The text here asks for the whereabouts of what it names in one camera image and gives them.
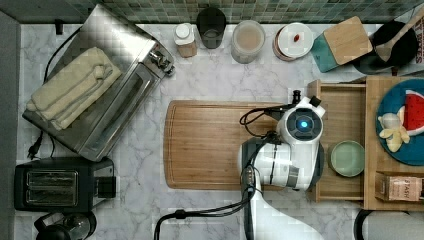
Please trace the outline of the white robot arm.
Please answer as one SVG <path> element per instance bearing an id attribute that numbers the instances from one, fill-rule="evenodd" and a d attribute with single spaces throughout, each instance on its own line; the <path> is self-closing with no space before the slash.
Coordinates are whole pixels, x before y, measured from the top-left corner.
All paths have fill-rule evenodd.
<path id="1" fill-rule="evenodd" d="M 315 96 L 295 96 L 288 105 L 266 108 L 278 121 L 274 131 L 245 141 L 238 152 L 238 171 L 247 240 L 323 240 L 308 224 L 286 215 L 264 200 L 264 185 L 308 190 L 322 176 L 325 109 Z"/>

